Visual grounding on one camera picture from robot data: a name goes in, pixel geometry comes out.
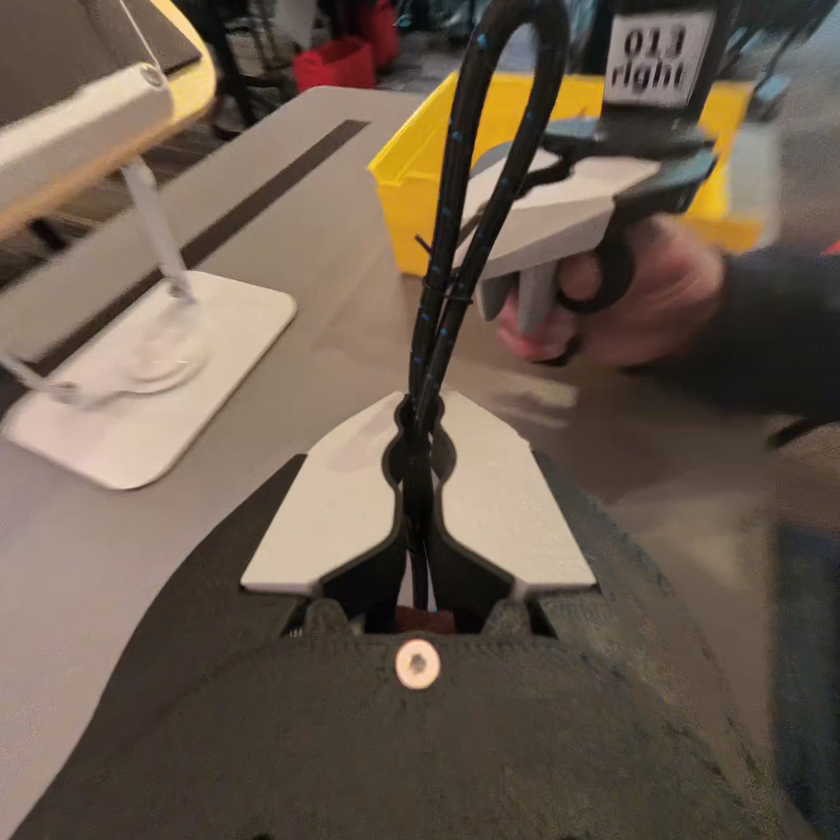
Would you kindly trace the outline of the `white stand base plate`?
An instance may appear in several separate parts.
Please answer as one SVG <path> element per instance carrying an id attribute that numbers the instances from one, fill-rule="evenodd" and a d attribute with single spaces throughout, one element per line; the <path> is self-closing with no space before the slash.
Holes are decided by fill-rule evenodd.
<path id="1" fill-rule="evenodd" d="M 298 310 L 285 292 L 186 267 L 139 156 L 172 112 L 163 72 L 141 62 L 2 128 L 4 232 L 38 215 L 36 201 L 69 175 L 135 153 L 122 176 L 162 279 L 50 376 L 2 349 L 2 367 L 27 390 L 2 436 L 111 490 L 162 478 Z"/>

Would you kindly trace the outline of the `yellow plastic bin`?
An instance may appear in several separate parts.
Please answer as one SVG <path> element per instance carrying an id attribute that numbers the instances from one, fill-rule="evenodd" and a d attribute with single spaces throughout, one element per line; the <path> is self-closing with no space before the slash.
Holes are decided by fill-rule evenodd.
<path id="1" fill-rule="evenodd" d="M 369 164 L 392 241 L 395 263 L 404 275 L 423 277 L 431 244 L 438 184 L 442 172 L 449 113 L 458 73 L 451 73 L 417 108 Z M 479 124 L 473 162 L 511 141 L 532 88 L 532 78 L 498 72 L 491 82 Z M 746 197 L 736 185 L 736 140 L 752 87 L 746 82 L 716 83 L 700 126 L 716 141 L 718 163 L 691 204 L 686 221 L 707 242 L 741 253 L 759 246 L 770 225 L 770 207 Z"/>

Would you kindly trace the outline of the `red plastic bin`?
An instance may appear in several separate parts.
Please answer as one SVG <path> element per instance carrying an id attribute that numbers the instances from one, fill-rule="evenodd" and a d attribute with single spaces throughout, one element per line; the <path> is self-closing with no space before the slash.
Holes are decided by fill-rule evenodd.
<path id="1" fill-rule="evenodd" d="M 303 51 L 295 57 L 292 66 L 298 93 L 318 87 L 376 87 L 373 49 L 356 36 L 332 39 Z"/>
<path id="2" fill-rule="evenodd" d="M 360 1 L 357 15 L 360 36 L 371 46 L 375 68 L 389 70 L 400 55 L 393 3 Z"/>

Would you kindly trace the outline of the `person's right hand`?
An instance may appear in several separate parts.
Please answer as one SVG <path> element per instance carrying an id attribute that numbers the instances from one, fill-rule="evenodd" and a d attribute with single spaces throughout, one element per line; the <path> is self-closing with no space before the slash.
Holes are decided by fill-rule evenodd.
<path id="1" fill-rule="evenodd" d="M 657 214 L 626 231 L 633 253 L 630 288 L 612 307 L 590 315 L 556 304 L 531 333 L 519 334 L 512 292 L 497 333 L 519 358 L 548 362 L 577 343 L 576 356 L 598 366 L 632 368 L 685 349 L 717 313 L 726 262 L 677 217 Z"/>

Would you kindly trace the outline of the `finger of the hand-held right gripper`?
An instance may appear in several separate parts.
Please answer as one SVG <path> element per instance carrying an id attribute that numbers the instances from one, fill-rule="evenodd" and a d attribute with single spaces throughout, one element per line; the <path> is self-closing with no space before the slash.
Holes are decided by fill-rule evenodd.
<path id="1" fill-rule="evenodd" d="M 553 308 L 554 275 L 568 257 L 603 240 L 619 193 L 657 174 L 661 162 L 588 157 L 560 182 L 534 186 L 515 200 L 476 285 L 480 317 L 491 322 L 517 293 L 519 322 L 542 322 Z"/>
<path id="2" fill-rule="evenodd" d="M 504 143 L 483 155 L 471 173 L 457 242 L 477 234 L 492 195 L 508 161 L 511 144 Z M 557 154 L 538 150 L 528 169 L 535 177 L 523 197 L 516 199 L 497 237 L 498 244 L 564 242 L 568 239 L 568 209 L 560 201 L 557 184 L 568 175 L 568 165 Z"/>

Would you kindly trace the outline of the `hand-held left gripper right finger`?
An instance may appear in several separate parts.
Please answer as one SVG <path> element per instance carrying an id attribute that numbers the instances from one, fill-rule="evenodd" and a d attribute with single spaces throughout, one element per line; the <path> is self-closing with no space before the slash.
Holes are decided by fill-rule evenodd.
<path id="1" fill-rule="evenodd" d="M 431 572 L 439 602 L 528 602 L 597 580 L 530 444 L 458 392 L 434 428 Z"/>

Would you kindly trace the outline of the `person's right forearm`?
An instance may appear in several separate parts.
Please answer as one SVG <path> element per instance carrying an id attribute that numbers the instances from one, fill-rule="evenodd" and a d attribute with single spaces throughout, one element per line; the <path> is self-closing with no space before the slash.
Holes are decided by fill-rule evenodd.
<path id="1" fill-rule="evenodd" d="M 646 371 L 733 410 L 838 423 L 838 254 L 774 246 L 724 266 L 717 313 Z"/>

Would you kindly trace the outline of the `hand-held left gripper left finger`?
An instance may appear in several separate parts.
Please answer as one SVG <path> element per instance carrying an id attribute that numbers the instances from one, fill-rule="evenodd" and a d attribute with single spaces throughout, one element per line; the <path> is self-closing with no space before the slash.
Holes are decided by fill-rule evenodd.
<path id="1" fill-rule="evenodd" d="M 386 457 L 404 397 L 393 392 L 311 447 L 242 574 L 244 589 L 314 595 L 397 535 L 402 504 Z"/>

